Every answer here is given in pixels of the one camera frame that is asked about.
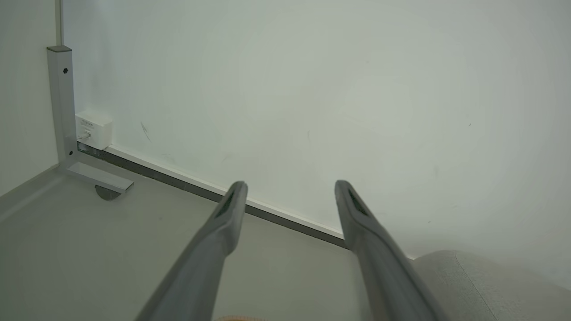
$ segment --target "metal bracket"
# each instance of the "metal bracket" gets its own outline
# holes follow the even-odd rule
[[[50,75],[51,108],[58,148],[58,170],[113,192],[120,194],[126,192],[133,185],[133,181],[77,160],[77,155],[80,152],[77,149],[75,131],[71,49],[66,46],[48,47],[47,65]]]

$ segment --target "gray cushion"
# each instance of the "gray cushion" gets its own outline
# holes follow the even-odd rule
[[[571,291],[459,251],[412,262],[452,320],[571,320]]]

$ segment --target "floor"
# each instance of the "floor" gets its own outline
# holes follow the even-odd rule
[[[0,320],[133,320],[216,203],[85,157],[135,184],[107,202],[57,183],[0,223]],[[214,318],[370,320],[347,250],[245,215]]]

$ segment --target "white wall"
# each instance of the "white wall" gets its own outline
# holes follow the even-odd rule
[[[571,2],[66,1],[78,110],[114,144],[340,229],[349,180],[405,252],[571,287]]]
[[[54,1],[0,2],[0,196],[58,163],[46,47]]]

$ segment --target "white power outlet box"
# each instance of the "white power outlet box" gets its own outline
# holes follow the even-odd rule
[[[85,110],[75,115],[78,142],[95,149],[106,149],[113,139],[113,120],[101,113]]]

